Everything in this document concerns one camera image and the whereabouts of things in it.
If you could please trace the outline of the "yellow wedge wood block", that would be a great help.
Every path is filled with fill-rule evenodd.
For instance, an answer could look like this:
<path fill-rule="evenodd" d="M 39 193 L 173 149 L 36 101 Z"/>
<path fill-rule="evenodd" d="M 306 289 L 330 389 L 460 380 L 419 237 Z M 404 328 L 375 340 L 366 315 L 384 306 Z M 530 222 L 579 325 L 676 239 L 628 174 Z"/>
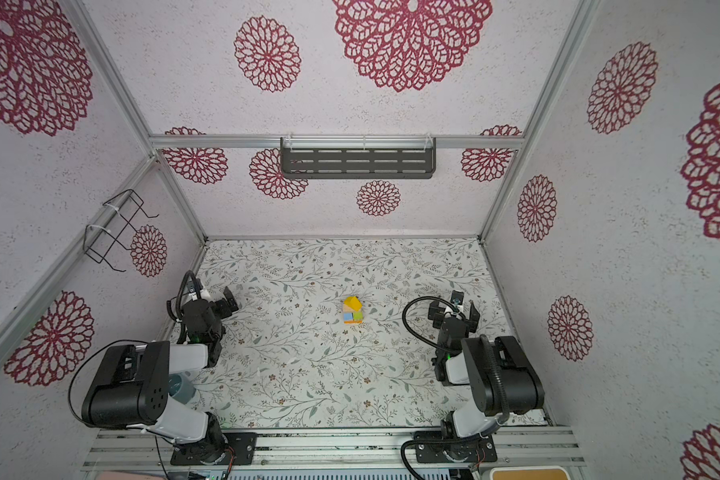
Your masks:
<path fill-rule="evenodd" d="M 362 303 L 356 296 L 347 297 L 343 301 L 343 311 L 345 313 L 361 312 L 362 311 Z"/>

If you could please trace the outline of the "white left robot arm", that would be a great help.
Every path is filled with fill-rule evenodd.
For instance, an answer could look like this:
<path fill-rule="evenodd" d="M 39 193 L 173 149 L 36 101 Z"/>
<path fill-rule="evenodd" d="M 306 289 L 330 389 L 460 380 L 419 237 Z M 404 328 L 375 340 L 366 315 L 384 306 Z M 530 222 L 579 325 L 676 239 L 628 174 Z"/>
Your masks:
<path fill-rule="evenodd" d="M 202 289 L 180 307 L 177 318 L 186 331 L 184 342 L 108 347 L 82 402 L 82 422 L 102 429 L 145 430 L 175 445 L 219 448 L 218 420 L 173 398 L 169 379 L 215 367 L 226 333 L 222 320 L 238 310 L 229 288 L 218 300 Z"/>

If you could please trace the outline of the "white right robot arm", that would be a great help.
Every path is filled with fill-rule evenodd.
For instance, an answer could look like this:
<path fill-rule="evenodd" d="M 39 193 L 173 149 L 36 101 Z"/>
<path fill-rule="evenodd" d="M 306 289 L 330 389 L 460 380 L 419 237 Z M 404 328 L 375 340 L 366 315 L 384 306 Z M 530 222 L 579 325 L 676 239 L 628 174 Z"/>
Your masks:
<path fill-rule="evenodd" d="M 543 385 L 517 338 L 479 335 L 480 314 L 473 304 L 464 304 L 462 292 L 453 291 L 448 301 L 429 299 L 427 318 L 438 331 L 432 359 L 436 380 L 471 392 L 471 399 L 441 422 L 445 439 L 490 433 L 512 414 L 543 407 Z"/>

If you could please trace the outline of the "teal ceramic cup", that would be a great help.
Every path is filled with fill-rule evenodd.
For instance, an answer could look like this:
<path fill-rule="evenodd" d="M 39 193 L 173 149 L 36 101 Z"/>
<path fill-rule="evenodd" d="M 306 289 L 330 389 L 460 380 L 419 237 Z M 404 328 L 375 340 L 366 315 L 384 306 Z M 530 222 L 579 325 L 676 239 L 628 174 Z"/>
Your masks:
<path fill-rule="evenodd" d="M 168 377 L 168 393 L 175 401 L 187 405 L 195 396 L 196 388 L 186 372 L 172 373 Z"/>

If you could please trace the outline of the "orange topped white box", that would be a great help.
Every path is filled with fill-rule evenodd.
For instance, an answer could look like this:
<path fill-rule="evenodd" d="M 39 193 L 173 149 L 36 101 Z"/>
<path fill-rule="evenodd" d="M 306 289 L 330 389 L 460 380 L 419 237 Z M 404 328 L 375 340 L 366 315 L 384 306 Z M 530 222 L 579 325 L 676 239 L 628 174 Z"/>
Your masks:
<path fill-rule="evenodd" d="M 490 471 L 489 480 L 571 480 L 569 473 L 559 466 L 497 467 Z"/>

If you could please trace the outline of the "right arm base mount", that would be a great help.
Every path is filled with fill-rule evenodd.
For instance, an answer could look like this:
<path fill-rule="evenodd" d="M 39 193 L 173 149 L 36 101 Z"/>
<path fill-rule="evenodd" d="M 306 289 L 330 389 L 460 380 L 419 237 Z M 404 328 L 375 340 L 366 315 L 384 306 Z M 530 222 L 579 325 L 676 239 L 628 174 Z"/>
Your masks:
<path fill-rule="evenodd" d="M 436 463 L 491 463 L 498 459 L 492 436 L 459 438 L 443 430 L 421 430 L 413 435 L 416 461 Z"/>

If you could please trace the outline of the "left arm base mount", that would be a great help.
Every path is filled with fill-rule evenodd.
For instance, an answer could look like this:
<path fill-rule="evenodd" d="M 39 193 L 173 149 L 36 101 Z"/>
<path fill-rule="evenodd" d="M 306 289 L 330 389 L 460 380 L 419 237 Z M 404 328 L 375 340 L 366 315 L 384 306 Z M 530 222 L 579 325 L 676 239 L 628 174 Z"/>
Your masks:
<path fill-rule="evenodd" d="M 251 465 L 257 439 L 256 433 L 224 432 L 219 420 L 210 417 L 206 435 L 201 440 L 173 448 L 170 465 Z"/>

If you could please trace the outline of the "dark grey wall shelf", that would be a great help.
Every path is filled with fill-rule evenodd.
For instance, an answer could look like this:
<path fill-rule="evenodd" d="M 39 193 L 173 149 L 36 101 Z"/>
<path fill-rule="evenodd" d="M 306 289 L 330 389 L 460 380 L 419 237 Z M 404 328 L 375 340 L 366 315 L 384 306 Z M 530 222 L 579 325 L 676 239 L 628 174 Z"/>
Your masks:
<path fill-rule="evenodd" d="M 437 167 L 436 140 L 410 145 L 280 140 L 280 169 L 289 180 L 425 180 Z"/>

